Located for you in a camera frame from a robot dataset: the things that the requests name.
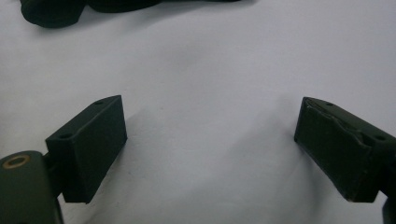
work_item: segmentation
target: black object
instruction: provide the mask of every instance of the black object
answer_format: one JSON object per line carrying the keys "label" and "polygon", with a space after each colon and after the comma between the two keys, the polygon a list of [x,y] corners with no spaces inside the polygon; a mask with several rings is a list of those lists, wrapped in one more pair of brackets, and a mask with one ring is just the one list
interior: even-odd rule
{"label": "black object", "polygon": [[49,153],[0,160],[0,223],[63,223],[57,197],[89,203],[127,140],[120,96],[97,101],[47,140]]}
{"label": "black object", "polygon": [[329,102],[305,97],[294,140],[345,199],[372,203],[381,190],[389,198],[385,223],[396,223],[396,139]]}
{"label": "black object", "polygon": [[[135,11],[160,4],[162,0],[21,0],[21,13],[32,24],[45,28],[73,25],[85,5],[106,13]],[[234,2],[239,0],[214,0]]]}

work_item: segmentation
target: screw hole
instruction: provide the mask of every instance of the screw hole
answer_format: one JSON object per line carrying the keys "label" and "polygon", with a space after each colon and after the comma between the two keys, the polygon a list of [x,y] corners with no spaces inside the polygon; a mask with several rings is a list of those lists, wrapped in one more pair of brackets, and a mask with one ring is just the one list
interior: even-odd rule
{"label": "screw hole", "polygon": [[385,141],[386,140],[385,137],[380,136],[380,135],[377,135],[375,138],[378,139],[379,141]]}
{"label": "screw hole", "polygon": [[6,162],[3,163],[3,168],[5,169],[14,169],[20,166],[23,166],[26,162],[30,160],[30,156],[28,155],[18,155],[15,156]]}
{"label": "screw hole", "polygon": [[62,134],[61,136],[59,136],[59,138],[65,139],[65,138],[69,138],[69,137],[71,137],[71,136],[73,136],[73,134],[71,134],[71,133],[65,133],[65,134]]}

